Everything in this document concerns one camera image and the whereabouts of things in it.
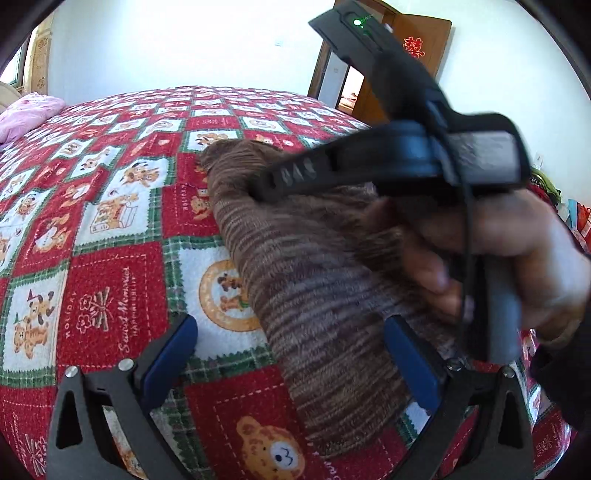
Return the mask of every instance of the black sleeve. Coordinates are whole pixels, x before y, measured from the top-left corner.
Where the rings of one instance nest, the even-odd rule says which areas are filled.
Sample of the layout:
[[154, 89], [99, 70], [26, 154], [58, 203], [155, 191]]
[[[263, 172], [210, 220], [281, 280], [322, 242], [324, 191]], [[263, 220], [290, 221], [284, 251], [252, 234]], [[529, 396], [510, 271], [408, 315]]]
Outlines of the black sleeve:
[[571, 342], [550, 355], [543, 346], [535, 354], [531, 376], [548, 398], [562, 410], [562, 416], [576, 430], [589, 427], [591, 419], [591, 307]]

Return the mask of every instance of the striped brown cloth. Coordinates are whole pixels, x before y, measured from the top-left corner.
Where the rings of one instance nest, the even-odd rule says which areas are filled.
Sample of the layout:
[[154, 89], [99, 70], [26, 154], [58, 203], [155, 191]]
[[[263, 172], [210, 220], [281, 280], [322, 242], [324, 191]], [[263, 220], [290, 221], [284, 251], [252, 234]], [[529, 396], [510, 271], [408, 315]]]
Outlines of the striped brown cloth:
[[384, 319], [404, 316], [443, 355], [452, 337], [404, 278], [397, 231], [364, 228], [372, 189], [338, 187], [275, 205], [249, 196], [247, 177], [283, 155], [222, 140], [200, 161], [214, 217], [307, 439], [331, 458], [372, 440], [410, 400], [384, 345]]

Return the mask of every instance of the curtain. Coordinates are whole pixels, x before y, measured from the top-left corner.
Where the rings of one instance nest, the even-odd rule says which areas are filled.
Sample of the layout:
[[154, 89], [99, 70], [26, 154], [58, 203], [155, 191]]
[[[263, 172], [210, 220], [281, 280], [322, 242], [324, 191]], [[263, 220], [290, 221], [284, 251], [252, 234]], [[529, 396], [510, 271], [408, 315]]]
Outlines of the curtain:
[[53, 15], [49, 15], [33, 30], [25, 59], [25, 73], [22, 80], [22, 93], [31, 92], [47, 95], [47, 72], [51, 47], [51, 25]]

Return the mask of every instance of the window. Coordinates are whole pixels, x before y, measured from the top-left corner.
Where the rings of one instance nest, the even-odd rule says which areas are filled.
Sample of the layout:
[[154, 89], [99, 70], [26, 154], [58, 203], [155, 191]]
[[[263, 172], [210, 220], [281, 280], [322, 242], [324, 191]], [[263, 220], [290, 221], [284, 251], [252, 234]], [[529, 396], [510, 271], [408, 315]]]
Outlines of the window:
[[25, 72], [25, 57], [27, 56], [28, 45], [29, 39], [22, 44], [16, 55], [8, 63], [8, 66], [4, 69], [2, 74], [0, 74], [0, 82], [7, 83], [16, 89], [22, 87], [22, 77]]

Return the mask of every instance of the bedspread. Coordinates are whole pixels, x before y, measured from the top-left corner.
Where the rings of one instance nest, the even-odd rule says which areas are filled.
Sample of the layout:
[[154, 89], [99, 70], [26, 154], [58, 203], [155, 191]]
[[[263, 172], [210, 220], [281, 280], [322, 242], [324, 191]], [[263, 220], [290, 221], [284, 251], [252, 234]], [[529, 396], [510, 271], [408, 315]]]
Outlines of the bedspread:
[[[426, 413], [412, 404], [362, 450], [320, 459], [223, 247], [199, 164], [222, 138], [298, 151], [363, 127], [293, 93], [188, 86], [67, 108], [0, 154], [0, 431], [33, 477], [45, 477], [66, 367], [136, 357], [172, 312], [197, 319], [199, 341], [152, 416], [195, 478], [381, 480], [392, 471]], [[525, 378], [528, 333], [524, 345], [518, 370], [532, 422], [545, 420], [534, 431], [542, 475], [570, 432]], [[129, 471], [143, 477], [116, 416], [106, 416]], [[246, 448], [251, 440], [261, 447]]]

